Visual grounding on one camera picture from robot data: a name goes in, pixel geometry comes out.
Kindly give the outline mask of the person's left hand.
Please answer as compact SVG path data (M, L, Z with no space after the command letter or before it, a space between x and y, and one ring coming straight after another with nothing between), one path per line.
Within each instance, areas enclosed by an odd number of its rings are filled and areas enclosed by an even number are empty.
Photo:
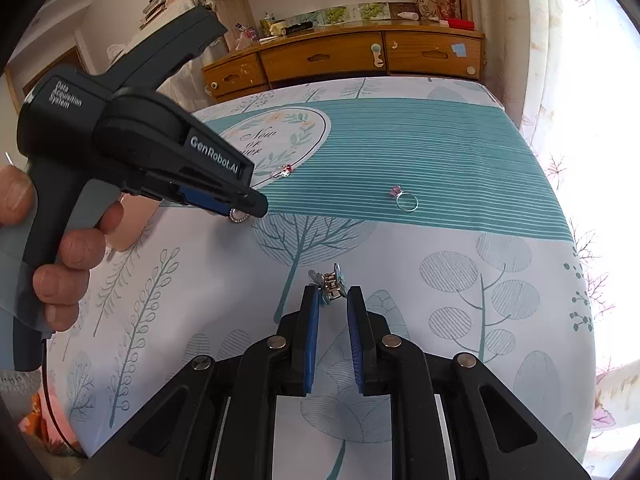
M44 332L43 307L32 287L35 270L55 262L65 233L98 224L120 189L43 159L29 162L27 174L35 205L25 221L1 229L1 309L15 324Z

